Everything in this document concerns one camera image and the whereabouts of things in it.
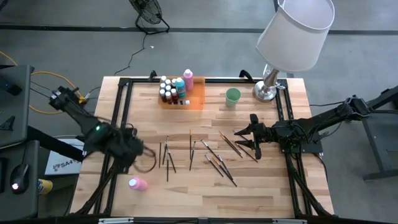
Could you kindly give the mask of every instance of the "orange plastic container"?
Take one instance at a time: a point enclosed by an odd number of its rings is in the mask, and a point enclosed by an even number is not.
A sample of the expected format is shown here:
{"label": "orange plastic container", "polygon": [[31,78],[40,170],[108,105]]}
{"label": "orange plastic container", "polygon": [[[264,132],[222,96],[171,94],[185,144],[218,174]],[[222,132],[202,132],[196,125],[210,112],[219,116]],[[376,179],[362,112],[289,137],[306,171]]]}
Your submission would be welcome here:
{"label": "orange plastic container", "polygon": [[[189,105],[181,105],[180,100],[189,100]],[[205,78],[193,77],[193,90],[186,92],[186,97],[178,99],[178,104],[168,104],[159,95],[158,104],[165,110],[203,110],[205,106]]]}

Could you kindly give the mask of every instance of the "butcher block tabletop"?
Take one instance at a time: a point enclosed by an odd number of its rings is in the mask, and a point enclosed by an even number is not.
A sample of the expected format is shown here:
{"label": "butcher block tabletop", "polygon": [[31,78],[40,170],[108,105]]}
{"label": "butcher block tabletop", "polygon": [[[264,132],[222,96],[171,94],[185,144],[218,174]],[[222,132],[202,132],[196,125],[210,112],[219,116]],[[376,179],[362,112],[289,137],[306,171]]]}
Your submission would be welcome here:
{"label": "butcher block tabletop", "polygon": [[[95,115],[112,119],[120,77],[104,77]],[[289,93],[294,117],[311,117],[304,81],[288,78]],[[242,96],[235,108],[225,106],[228,88],[237,88]],[[129,217],[213,217],[213,218],[293,218],[292,198],[284,155],[276,143],[261,144],[262,158],[258,163],[245,153],[243,159],[220,137],[221,131],[229,140],[242,140],[233,131],[248,126],[249,115],[256,113],[260,122],[272,126],[278,121],[275,101],[261,103],[252,96],[253,84],[206,83],[203,110],[163,110],[159,106],[158,83],[135,83],[127,122],[138,129],[138,137],[159,155],[169,136],[169,150],[177,173],[170,165],[169,181],[166,181],[166,162],[158,164],[147,174],[131,167],[128,174],[118,175],[112,216]],[[126,88],[118,115],[120,124]],[[189,133],[196,150],[189,171]],[[207,161],[210,151],[200,142],[203,139],[219,154],[228,167],[234,181],[220,176]],[[246,148],[254,157],[254,151]],[[98,185],[104,155],[100,152],[87,157],[82,164],[73,198],[71,212],[80,209]],[[325,172],[321,162],[312,154],[302,156],[308,188],[323,205],[333,213]],[[140,156],[136,165],[148,169],[153,158]],[[133,177],[147,181],[148,189],[131,190],[128,182]],[[304,212],[302,191],[297,192],[300,208]],[[101,211],[105,207],[108,187],[104,191]]]}

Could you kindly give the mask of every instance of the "concrete floor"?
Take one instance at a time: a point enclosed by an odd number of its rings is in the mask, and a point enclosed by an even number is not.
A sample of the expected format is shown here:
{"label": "concrete floor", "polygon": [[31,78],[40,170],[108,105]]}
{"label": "concrete floor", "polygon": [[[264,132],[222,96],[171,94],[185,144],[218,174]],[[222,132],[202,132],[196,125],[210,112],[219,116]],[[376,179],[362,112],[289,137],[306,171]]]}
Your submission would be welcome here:
{"label": "concrete floor", "polygon": [[[172,27],[265,28],[274,13],[272,0],[159,0],[164,19]],[[332,29],[398,30],[395,0],[334,0]],[[10,1],[0,22],[75,26],[134,26],[136,12],[127,1],[36,0]],[[66,76],[82,93],[101,85],[103,76],[126,66],[139,50],[144,34],[136,32],[44,32],[2,30],[0,50],[19,64]],[[259,34],[169,33],[149,36],[146,49],[134,57],[121,75],[181,74],[191,68],[197,75],[236,77],[245,69],[258,77],[264,62],[255,52]],[[310,103],[341,101],[353,94],[370,100],[398,84],[396,36],[329,35],[318,63],[305,79]],[[0,57],[0,64],[10,64]],[[46,75],[33,80],[49,88],[65,85]],[[31,104],[51,110],[47,100],[32,93]],[[329,108],[312,108],[313,114]],[[95,102],[87,110],[95,110]],[[52,135],[79,134],[65,114],[45,116],[33,111],[29,124]],[[345,218],[396,222],[398,178],[364,183],[362,176],[377,171],[361,123],[343,124],[323,140],[324,160],[335,213]],[[45,167],[43,152],[41,163]],[[62,215],[72,190],[42,198],[41,215]]]}

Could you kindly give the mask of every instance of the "black mouse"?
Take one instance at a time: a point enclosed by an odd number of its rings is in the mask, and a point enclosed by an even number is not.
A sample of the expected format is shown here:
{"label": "black mouse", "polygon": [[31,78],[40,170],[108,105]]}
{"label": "black mouse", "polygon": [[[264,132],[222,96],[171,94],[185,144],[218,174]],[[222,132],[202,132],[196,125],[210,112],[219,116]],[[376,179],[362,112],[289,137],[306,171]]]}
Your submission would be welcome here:
{"label": "black mouse", "polygon": [[14,194],[22,194],[29,186],[29,165],[19,164],[10,176],[10,188]]}

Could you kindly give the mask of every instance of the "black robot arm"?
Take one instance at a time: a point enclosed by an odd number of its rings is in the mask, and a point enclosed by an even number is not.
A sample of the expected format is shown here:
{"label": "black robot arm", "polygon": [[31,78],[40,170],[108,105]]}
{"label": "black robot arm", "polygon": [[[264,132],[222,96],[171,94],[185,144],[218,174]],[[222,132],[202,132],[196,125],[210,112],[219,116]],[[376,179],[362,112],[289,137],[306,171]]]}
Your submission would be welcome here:
{"label": "black robot arm", "polygon": [[281,148],[294,148],[301,144],[319,141],[315,133],[342,121],[360,121],[371,113],[363,99],[356,96],[348,98],[336,108],[328,110],[308,119],[293,119],[277,121],[272,127],[259,123],[255,114],[250,114],[250,124],[247,128],[238,131],[235,135],[253,133],[253,140],[236,141],[236,143],[255,150],[256,159],[261,158],[260,143],[277,142]]}
{"label": "black robot arm", "polygon": [[81,132],[86,137],[86,152],[108,152],[118,161],[120,168],[128,169],[144,150],[144,143],[136,137],[137,129],[116,129],[89,114],[80,107],[79,98],[75,94],[77,90],[60,86],[53,92],[50,105],[56,110],[66,112],[80,125]]}

